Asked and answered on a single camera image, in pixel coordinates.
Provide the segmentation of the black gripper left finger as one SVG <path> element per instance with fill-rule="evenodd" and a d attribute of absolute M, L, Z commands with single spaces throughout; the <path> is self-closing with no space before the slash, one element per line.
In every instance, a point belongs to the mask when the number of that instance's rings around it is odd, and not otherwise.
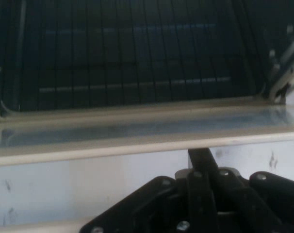
<path fill-rule="evenodd" d="M 99 216 L 81 233 L 203 232 L 203 149 L 188 150 L 191 169 L 158 176 Z"/>

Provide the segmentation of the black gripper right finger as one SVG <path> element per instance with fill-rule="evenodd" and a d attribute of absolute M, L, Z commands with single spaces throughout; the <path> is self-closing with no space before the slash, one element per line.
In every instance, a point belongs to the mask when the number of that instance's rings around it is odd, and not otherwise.
<path fill-rule="evenodd" d="M 294 181 L 259 171 L 246 180 L 200 150 L 203 233 L 294 233 Z"/>

